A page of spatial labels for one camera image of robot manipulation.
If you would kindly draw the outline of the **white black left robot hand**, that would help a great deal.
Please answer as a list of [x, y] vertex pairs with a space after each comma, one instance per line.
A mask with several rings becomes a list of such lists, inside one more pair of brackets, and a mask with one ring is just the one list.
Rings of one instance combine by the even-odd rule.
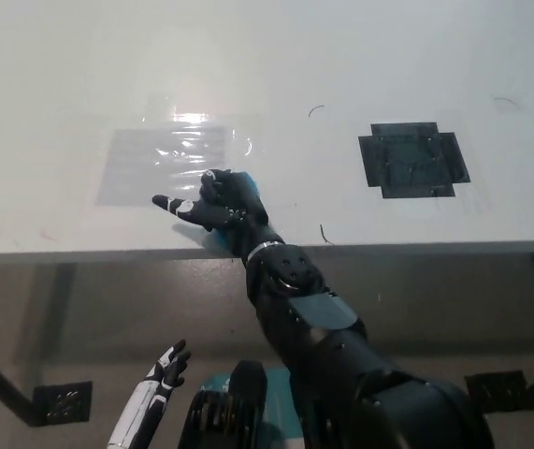
[[191, 353], [180, 340], [152, 365], [128, 399], [113, 429], [107, 448], [146, 449], [158, 428], [174, 389], [184, 382], [181, 376]]

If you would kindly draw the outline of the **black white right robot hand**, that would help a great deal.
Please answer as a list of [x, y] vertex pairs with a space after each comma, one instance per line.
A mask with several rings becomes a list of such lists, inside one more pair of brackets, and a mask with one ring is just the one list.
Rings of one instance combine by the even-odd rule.
[[242, 260], [261, 245], [284, 243], [270, 226], [257, 186], [246, 172], [210, 169], [201, 176], [199, 198], [155, 195], [152, 203], [188, 224], [216, 232], [228, 252]]

